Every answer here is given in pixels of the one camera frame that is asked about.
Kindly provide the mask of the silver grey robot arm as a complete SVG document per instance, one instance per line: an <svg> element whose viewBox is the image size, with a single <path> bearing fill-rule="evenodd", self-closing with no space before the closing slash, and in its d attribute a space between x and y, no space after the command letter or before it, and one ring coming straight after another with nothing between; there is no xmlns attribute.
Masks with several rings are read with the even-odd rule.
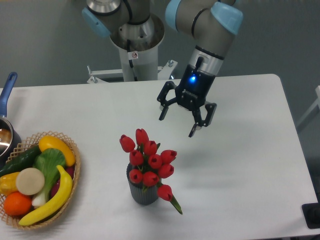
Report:
<svg viewBox="0 0 320 240"><path fill-rule="evenodd" d="M82 17L94 33L118 48L126 82L157 80L158 47L168 25L191 36L196 46L179 84L168 81L157 100L163 120L178 104L194 118L192 131L211 124L216 104L206 100L238 34L243 13L232 0L172 0L165 21L151 12L148 0L89 0Z"/></svg>

